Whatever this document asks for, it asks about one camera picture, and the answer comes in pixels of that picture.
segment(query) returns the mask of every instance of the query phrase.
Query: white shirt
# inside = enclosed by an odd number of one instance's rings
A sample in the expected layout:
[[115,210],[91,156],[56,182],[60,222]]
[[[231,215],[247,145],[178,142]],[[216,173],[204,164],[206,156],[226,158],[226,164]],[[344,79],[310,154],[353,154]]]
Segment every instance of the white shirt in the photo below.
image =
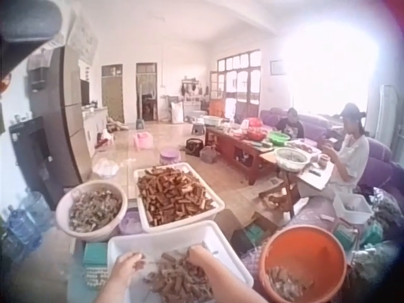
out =
[[343,181],[335,167],[328,184],[335,191],[351,193],[365,171],[369,158],[369,142],[364,135],[355,140],[352,135],[348,134],[343,140],[338,156],[351,178],[348,182]]

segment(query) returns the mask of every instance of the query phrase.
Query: green bowl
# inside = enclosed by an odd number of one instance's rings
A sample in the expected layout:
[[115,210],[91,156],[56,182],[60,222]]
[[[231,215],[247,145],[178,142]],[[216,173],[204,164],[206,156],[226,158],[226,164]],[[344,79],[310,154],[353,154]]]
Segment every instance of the green bowl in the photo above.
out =
[[283,146],[285,142],[290,140],[290,136],[281,133],[280,131],[273,131],[269,134],[270,141],[277,146]]

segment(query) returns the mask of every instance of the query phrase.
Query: hat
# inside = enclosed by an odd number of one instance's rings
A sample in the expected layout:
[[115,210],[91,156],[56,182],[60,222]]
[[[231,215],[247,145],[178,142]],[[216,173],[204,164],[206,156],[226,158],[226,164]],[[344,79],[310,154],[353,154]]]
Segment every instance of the hat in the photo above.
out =
[[345,117],[352,120],[361,120],[362,118],[366,117],[366,113],[361,112],[355,104],[347,103],[343,108],[340,117]]

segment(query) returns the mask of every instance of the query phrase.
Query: orange bucket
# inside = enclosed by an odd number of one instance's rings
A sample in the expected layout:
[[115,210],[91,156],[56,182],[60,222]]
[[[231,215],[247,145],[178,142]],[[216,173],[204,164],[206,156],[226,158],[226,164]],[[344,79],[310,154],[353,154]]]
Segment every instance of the orange bucket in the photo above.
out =
[[259,280],[267,294],[277,303],[288,303],[272,288],[268,278],[268,270],[276,266],[313,281],[302,297],[295,300],[298,303],[331,300],[347,273],[345,253],[336,237],[311,225],[279,231],[265,244],[259,259]]

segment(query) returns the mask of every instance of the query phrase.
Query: person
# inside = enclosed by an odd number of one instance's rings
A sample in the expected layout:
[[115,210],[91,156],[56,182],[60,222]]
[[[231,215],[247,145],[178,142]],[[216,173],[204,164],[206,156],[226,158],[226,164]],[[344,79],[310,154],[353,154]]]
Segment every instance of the person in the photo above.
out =
[[[131,279],[144,263],[142,254],[129,252],[119,256],[110,277],[93,303],[121,303]],[[219,303],[266,303],[257,292],[234,276],[225,265],[201,245],[188,249],[188,261],[201,267]]]
[[303,124],[299,121],[297,110],[293,107],[289,108],[287,117],[280,119],[275,128],[284,134],[289,135],[291,139],[304,138]]
[[365,137],[365,129],[361,123],[366,114],[361,112],[353,104],[347,104],[340,117],[343,119],[345,138],[341,150],[335,151],[330,145],[323,146],[323,153],[330,157],[334,163],[330,181],[322,191],[317,191],[308,185],[297,182],[295,188],[298,193],[294,202],[300,198],[311,196],[324,196],[326,199],[334,200],[336,192],[352,193],[359,179],[365,171],[367,159],[369,158],[369,142]]

